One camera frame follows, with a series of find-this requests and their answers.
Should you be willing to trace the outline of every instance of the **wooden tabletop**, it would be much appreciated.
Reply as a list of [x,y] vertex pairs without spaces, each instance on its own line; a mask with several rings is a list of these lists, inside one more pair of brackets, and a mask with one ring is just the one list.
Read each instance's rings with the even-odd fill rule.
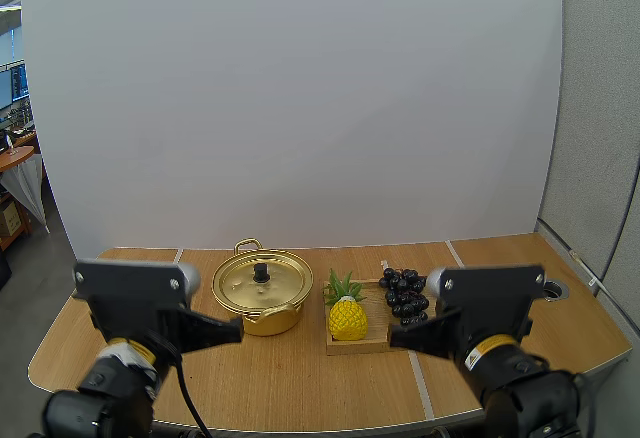
[[[537,234],[454,242],[465,265],[541,262],[549,278],[571,289],[567,300],[539,300],[527,350],[554,366],[588,371],[627,353],[630,345],[588,289]],[[314,287],[300,322],[273,337],[245,335],[227,345],[185,355],[191,397],[212,428],[246,431],[354,430],[423,423],[478,407],[447,360],[397,351],[327,356],[322,277],[329,268],[354,277],[381,274],[390,266],[428,273],[456,266],[446,243],[342,249],[293,250],[311,266]],[[114,249],[104,258],[173,261],[177,250]],[[180,262],[194,264],[202,285],[192,308],[215,318],[228,315],[215,301],[211,282],[231,251],[185,250]],[[84,302],[68,300],[31,364],[29,378],[46,390],[74,388],[104,346]],[[172,372],[155,405],[160,421],[193,424]]]
[[34,148],[33,146],[19,146],[14,148],[13,151],[14,153],[11,153],[11,150],[9,149],[0,154],[0,172],[7,171],[8,169],[25,161],[33,155]]

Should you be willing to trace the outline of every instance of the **white seam line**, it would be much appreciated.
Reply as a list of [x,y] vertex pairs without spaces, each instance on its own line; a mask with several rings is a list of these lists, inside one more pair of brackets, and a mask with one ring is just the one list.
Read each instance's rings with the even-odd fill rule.
[[184,251],[184,248],[178,248],[178,251],[176,251],[176,257],[173,259],[174,263],[180,262],[180,258],[182,258],[183,251]]
[[[380,262],[382,269],[389,268],[387,260]],[[416,380],[416,386],[418,387],[418,393],[420,394],[420,401],[422,402],[422,409],[424,411],[425,419],[433,420],[435,418],[433,414],[433,407],[431,406],[431,398],[429,398],[429,391],[427,390],[427,384],[424,381],[424,375],[422,374],[422,368],[420,368],[420,362],[418,361],[418,355],[413,350],[408,350],[409,362],[411,363],[411,369],[413,370],[413,377]]]
[[458,254],[456,253],[456,250],[453,247],[453,245],[451,244],[451,242],[449,240],[447,240],[447,241],[445,241],[445,243],[447,244],[447,248],[449,248],[449,251],[453,255],[453,258],[456,260],[456,263],[458,264],[458,266],[460,268],[464,268],[464,263],[462,262],[462,260],[458,256]]

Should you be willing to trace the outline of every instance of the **wooden tray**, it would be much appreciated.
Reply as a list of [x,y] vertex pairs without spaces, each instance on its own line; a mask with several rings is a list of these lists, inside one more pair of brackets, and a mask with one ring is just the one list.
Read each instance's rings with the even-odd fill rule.
[[[331,308],[324,307],[325,331],[327,338],[327,355],[350,355],[357,353],[383,353],[387,351],[401,351],[401,348],[391,348],[389,346],[389,324],[400,324],[400,319],[391,314],[391,308],[384,298],[386,289],[380,288],[378,279],[375,280],[352,280],[353,283],[362,283],[362,296],[366,299],[360,302],[364,312],[367,314],[369,328],[367,336],[357,341],[334,340],[329,331],[329,312]],[[429,299],[429,308],[426,310],[429,318],[435,316],[436,300],[422,292]]]

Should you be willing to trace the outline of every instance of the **gray partition wall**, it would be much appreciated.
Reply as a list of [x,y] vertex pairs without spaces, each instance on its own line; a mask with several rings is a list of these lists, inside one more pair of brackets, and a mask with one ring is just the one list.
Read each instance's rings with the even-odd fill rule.
[[563,71],[540,217],[602,276],[640,156],[640,0],[563,0]]
[[[636,323],[639,162],[640,0],[563,0],[563,74],[540,218]],[[634,351],[598,390],[595,436],[636,436],[640,339],[604,293],[598,299]]]

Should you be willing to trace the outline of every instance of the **computer monitor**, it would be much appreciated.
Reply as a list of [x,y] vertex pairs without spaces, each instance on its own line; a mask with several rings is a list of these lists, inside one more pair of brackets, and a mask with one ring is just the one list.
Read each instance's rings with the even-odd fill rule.
[[27,86],[27,72],[24,65],[11,68],[11,94],[13,101],[20,100],[25,96],[29,96],[29,88]]
[[11,86],[11,70],[0,73],[0,109],[10,106],[13,102]]

